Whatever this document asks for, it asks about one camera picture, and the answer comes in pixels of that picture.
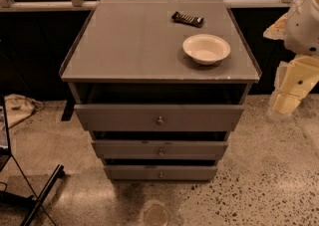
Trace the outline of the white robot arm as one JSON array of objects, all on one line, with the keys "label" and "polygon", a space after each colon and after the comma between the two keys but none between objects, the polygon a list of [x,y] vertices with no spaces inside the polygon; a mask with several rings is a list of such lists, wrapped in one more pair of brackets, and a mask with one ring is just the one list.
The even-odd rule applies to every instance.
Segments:
[{"label": "white robot arm", "polygon": [[319,0],[295,0],[263,37],[282,40],[296,54],[277,69],[271,106],[274,112],[291,114],[319,82]]}]

